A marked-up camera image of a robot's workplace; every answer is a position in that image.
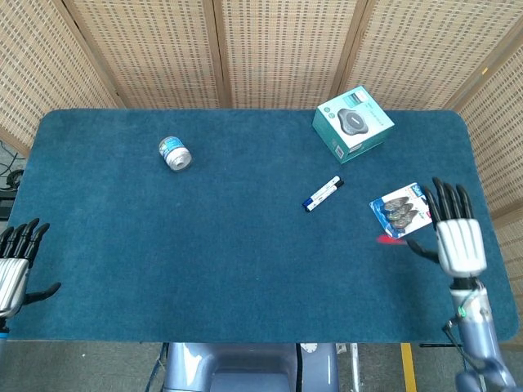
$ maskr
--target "wicker screen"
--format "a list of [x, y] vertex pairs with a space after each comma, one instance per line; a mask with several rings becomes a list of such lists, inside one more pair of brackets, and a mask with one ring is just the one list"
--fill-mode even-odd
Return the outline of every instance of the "wicker screen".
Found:
[[51, 0], [0, 2], [0, 128], [27, 154], [51, 109], [114, 107]]
[[237, 108], [314, 108], [329, 98], [356, 1], [224, 0]]
[[490, 211], [523, 202], [523, 47], [460, 111]]
[[218, 106], [203, 0], [66, 4], [130, 106]]
[[[513, 222], [496, 231], [516, 299], [517, 313], [521, 319], [523, 316], [523, 220]], [[511, 343], [523, 345], [523, 334], [519, 333]]]
[[440, 109], [523, 15], [510, 2], [377, 0], [342, 90], [388, 109]]
[[[523, 203], [523, 47], [508, 60], [463, 106], [476, 165], [518, 312], [523, 314], [523, 219], [512, 206]], [[523, 334], [514, 341], [523, 345]]]

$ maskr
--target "product image on box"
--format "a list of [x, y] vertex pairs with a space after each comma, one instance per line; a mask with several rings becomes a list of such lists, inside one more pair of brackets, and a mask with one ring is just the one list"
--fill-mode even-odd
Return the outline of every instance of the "product image on box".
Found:
[[393, 238], [432, 222], [427, 198], [418, 183], [413, 183], [370, 203], [385, 232]]
[[340, 119], [342, 131], [347, 135], [367, 133], [369, 131], [365, 120], [363, 120], [355, 110], [340, 109], [339, 112], [337, 112], [337, 117]]

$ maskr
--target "robot finger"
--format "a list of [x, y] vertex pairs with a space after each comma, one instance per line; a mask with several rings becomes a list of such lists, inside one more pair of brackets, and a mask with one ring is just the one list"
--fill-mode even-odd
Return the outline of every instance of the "robot finger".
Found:
[[40, 247], [40, 241], [42, 240], [42, 237], [46, 233], [46, 231], [49, 230], [49, 226], [50, 225], [48, 223], [41, 225], [34, 232], [33, 237], [31, 238], [31, 241], [29, 242], [29, 245], [25, 250], [24, 258], [29, 260], [29, 268], [33, 266], [34, 258], [36, 257], [38, 248]]
[[451, 184], [447, 184], [445, 182], [445, 190], [447, 194], [450, 196], [450, 212], [453, 214], [454, 219], [461, 218], [461, 206], [458, 201], [458, 194], [456, 194], [456, 191], [452, 187]]
[[13, 252], [13, 257], [24, 257], [25, 249], [29, 245], [29, 241], [31, 240], [31, 236], [33, 235], [33, 230], [37, 226], [39, 221], [40, 220], [38, 218], [35, 218], [32, 221], [30, 221], [27, 224], [27, 226], [25, 226], [25, 229], [22, 232], [22, 235], [20, 236], [20, 241], [18, 242], [15, 251]]
[[461, 199], [463, 217], [466, 219], [474, 219], [474, 214], [472, 213], [471, 199], [468, 197], [467, 191], [461, 185], [456, 186], [456, 189], [458, 190], [459, 198]]
[[18, 226], [11, 236], [9, 237], [9, 240], [7, 241], [6, 249], [3, 251], [2, 257], [13, 257], [13, 253], [15, 252], [15, 248], [18, 245], [18, 242], [20, 241], [20, 236], [22, 235], [22, 231], [24, 231], [26, 224], [22, 224]]
[[436, 190], [438, 192], [438, 199], [440, 200], [441, 219], [443, 221], [452, 219], [452, 214], [450, 213], [450, 207], [449, 207], [449, 200], [447, 198], [447, 193], [445, 192], [445, 188], [443, 187], [443, 183], [441, 182], [441, 180], [438, 177], [432, 178], [432, 181], [434, 182], [434, 185], [436, 186]]
[[423, 187], [423, 193], [427, 197], [428, 209], [431, 212], [432, 225], [434, 226], [434, 230], [436, 230], [436, 225], [438, 222], [441, 222], [440, 210], [438, 209], [432, 192], [426, 186]]
[[11, 237], [13, 230], [13, 226], [9, 226], [7, 229], [3, 230], [2, 234], [0, 234], [0, 257], [3, 256], [3, 251], [6, 249], [7, 241], [9, 240], [9, 237]]
[[407, 245], [409, 245], [410, 249], [413, 250], [414, 253], [421, 257], [425, 257], [426, 259], [436, 263], [440, 264], [440, 258], [438, 257], [438, 252], [435, 251], [428, 251], [424, 247], [422, 247], [418, 241], [414, 241], [413, 239], [407, 240]]

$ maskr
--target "cable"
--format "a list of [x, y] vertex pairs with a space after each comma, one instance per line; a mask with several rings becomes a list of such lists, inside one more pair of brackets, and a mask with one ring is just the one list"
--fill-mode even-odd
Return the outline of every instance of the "cable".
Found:
[[11, 162], [10, 162], [8, 165], [6, 165], [5, 163], [0, 163], [0, 166], [4, 166], [4, 167], [6, 168], [2, 173], [0, 173], [0, 177], [5, 177], [4, 175], [5, 175], [7, 172], [11, 173], [11, 168], [13, 167], [13, 164], [15, 163], [15, 160], [17, 160], [17, 159], [24, 159], [24, 158], [19, 158], [19, 157], [18, 157], [18, 153], [14, 154], [14, 153], [12, 153], [11, 151], [9, 151], [9, 150], [6, 148], [6, 146], [3, 144], [3, 141], [1, 141], [1, 140], [0, 140], [0, 147], [2, 147], [2, 149], [3, 149], [6, 153], [8, 153], [8, 154], [11, 156], [11, 158], [12, 158]]
[[156, 374], [158, 373], [158, 368], [162, 365], [162, 358], [164, 354], [167, 352], [167, 349], [169, 347], [168, 343], [163, 343], [162, 348], [160, 349], [160, 354], [158, 355], [158, 358], [156, 359], [156, 362], [154, 363], [153, 370], [150, 373], [149, 381], [147, 381], [147, 385], [145, 386], [145, 392], [149, 392], [150, 386], [153, 383]]
[[18, 187], [20, 186], [20, 178], [24, 174], [24, 171], [22, 169], [16, 169], [9, 173], [9, 176], [6, 178], [6, 188], [0, 188], [0, 191], [2, 192], [12, 192], [17, 191]]
[[303, 357], [302, 357], [302, 346], [299, 343], [296, 344], [296, 359], [297, 359], [296, 392], [302, 392]]
[[470, 354], [466, 353], [464, 348], [458, 343], [451, 329], [454, 324], [457, 322], [457, 319], [451, 319], [441, 328], [445, 335], [449, 338], [450, 342], [456, 347], [456, 350], [461, 354], [463, 362], [468, 363], [478, 374], [482, 374], [481, 368], [477, 365], [476, 362], [483, 362], [481, 359], [475, 359]]

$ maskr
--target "cardboard box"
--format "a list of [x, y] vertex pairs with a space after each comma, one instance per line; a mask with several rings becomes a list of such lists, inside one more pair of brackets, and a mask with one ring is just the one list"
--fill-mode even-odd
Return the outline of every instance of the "cardboard box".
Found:
[[312, 122], [340, 163], [382, 143], [393, 125], [362, 86], [318, 106]]

